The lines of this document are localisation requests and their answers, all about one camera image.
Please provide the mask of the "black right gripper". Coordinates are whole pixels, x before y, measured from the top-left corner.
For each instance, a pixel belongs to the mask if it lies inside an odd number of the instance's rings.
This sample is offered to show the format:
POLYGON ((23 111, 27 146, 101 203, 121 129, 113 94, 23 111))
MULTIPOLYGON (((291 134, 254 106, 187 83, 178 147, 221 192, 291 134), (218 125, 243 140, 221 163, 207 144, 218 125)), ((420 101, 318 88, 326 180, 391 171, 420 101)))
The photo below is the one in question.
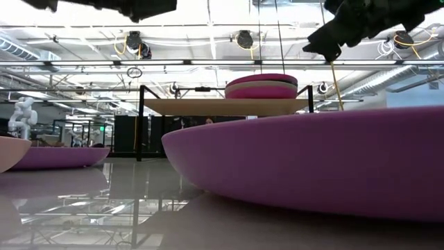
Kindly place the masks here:
POLYGON ((322 55, 329 63, 341 55, 341 47, 357 46, 364 38, 379 34, 378 11, 382 0, 325 0, 322 10, 334 18, 322 25, 308 38, 302 50, 322 55))

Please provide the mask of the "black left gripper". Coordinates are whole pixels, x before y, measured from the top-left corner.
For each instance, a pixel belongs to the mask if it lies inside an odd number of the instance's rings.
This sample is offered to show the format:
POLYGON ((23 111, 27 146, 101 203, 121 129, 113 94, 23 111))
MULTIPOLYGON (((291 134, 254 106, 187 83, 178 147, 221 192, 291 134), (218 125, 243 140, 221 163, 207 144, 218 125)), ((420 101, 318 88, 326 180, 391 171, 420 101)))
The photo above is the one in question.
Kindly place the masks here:
POLYGON ((132 22, 154 17, 176 10, 178 0, 68 0, 98 10, 116 10, 132 22))

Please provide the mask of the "pink round plate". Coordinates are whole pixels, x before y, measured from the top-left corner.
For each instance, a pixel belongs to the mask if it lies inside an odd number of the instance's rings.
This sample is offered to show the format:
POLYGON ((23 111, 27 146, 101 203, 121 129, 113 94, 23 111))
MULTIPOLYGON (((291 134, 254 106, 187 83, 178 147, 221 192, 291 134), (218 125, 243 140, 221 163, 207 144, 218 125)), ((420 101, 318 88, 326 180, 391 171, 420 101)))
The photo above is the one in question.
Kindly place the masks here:
POLYGON ((293 85, 298 85, 298 80, 290 76, 288 74, 254 74, 250 76, 244 76, 241 78, 237 78, 231 82, 229 82, 226 86, 235 85, 238 83, 244 83, 249 81, 282 81, 285 83, 290 83, 293 85))

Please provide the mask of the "magenta round plate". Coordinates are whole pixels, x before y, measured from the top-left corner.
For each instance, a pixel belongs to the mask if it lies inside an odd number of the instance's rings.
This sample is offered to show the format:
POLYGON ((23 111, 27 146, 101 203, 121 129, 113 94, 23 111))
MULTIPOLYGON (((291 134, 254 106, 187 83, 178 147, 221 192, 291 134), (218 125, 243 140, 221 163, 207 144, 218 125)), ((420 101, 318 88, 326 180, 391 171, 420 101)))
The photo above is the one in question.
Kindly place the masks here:
POLYGON ((297 89, 280 86, 227 88, 226 99, 295 99, 297 89))

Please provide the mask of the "purple round plate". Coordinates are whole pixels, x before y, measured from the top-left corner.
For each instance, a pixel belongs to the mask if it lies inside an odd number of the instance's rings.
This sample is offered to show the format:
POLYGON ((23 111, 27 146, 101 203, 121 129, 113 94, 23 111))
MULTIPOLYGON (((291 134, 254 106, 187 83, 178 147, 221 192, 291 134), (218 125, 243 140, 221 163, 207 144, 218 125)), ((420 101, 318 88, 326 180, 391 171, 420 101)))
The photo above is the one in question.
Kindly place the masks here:
POLYGON ((11 170, 89 167, 101 162, 109 152, 108 147, 31 147, 11 170))
POLYGON ((267 206, 444 222, 444 106, 349 110, 167 133, 195 186, 267 206))

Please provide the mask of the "peach round plate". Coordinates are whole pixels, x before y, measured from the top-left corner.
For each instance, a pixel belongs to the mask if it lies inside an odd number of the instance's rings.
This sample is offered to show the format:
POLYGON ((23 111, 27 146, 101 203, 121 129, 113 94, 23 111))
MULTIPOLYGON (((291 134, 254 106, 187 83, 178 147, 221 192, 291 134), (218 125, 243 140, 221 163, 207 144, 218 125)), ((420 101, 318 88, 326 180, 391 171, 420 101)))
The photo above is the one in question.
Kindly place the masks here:
POLYGON ((31 147, 31 141, 0 136, 0 174, 16 165, 31 147))

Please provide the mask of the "wooden shelf with black legs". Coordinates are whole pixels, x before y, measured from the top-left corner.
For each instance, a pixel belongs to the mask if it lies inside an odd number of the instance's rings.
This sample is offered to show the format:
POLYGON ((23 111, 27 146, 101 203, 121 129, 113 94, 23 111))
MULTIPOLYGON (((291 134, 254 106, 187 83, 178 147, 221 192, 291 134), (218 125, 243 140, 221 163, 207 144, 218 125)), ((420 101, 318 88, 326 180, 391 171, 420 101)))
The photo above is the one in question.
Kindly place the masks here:
POLYGON ((148 107, 161 116, 279 116, 294 114, 308 108, 314 112, 314 94, 311 85, 298 94, 307 93, 306 99, 161 99, 145 85, 139 87, 136 153, 142 160, 144 109, 148 107))

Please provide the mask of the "long ceiling light bar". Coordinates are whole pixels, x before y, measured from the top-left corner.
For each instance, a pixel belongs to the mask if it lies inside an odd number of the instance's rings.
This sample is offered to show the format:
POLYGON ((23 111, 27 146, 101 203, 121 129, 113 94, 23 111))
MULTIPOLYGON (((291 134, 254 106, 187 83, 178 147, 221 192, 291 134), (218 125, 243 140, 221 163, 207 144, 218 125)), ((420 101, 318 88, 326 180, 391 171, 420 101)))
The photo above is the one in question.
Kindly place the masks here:
MULTIPOLYGON (((336 60, 334 65, 340 66, 401 66, 401 65, 444 65, 444 60, 336 60)), ((0 67, 64 67, 64 66, 154 66, 154 65, 284 65, 284 66, 321 66, 330 65, 323 60, 74 60, 74 61, 0 61, 0 67)))

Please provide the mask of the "small white background robot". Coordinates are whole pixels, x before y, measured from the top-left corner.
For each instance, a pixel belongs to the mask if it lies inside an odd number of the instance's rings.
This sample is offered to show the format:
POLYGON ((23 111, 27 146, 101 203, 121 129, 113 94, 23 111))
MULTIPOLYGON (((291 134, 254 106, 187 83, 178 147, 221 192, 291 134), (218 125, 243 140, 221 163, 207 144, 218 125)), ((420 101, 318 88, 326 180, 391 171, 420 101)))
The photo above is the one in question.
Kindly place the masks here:
POLYGON ((96 137, 100 135, 100 131, 90 131, 89 135, 83 136, 69 129, 68 134, 71 136, 71 147, 90 147, 95 142, 96 137))

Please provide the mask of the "silver ventilation duct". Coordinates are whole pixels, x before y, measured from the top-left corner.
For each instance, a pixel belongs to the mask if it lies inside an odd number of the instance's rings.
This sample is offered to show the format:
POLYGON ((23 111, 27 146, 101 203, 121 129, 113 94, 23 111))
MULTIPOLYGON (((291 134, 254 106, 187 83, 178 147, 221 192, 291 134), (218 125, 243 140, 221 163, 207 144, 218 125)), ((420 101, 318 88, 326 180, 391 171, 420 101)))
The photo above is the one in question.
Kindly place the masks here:
POLYGON ((398 81, 417 74, 421 67, 444 65, 444 41, 426 49, 422 59, 403 60, 398 67, 377 72, 361 80, 341 93, 341 97, 378 92, 398 81))
POLYGON ((55 66, 52 61, 60 60, 60 56, 53 52, 34 49, 7 36, 0 35, 0 52, 23 60, 28 66, 37 67, 41 70, 58 72, 60 66, 55 66))

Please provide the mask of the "black partition wall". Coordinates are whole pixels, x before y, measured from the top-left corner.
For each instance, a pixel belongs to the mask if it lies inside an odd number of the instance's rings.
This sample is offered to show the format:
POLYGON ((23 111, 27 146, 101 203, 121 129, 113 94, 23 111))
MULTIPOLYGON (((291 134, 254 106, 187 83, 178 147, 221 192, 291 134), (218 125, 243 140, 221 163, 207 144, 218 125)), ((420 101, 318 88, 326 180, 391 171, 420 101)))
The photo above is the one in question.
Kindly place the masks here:
MULTIPOLYGON (((143 118, 142 152, 160 153, 161 138, 171 131, 205 125, 207 118, 214 123, 245 120, 240 116, 155 116, 143 118)), ((117 116, 114 122, 114 152, 135 153, 137 149, 137 117, 117 116)))

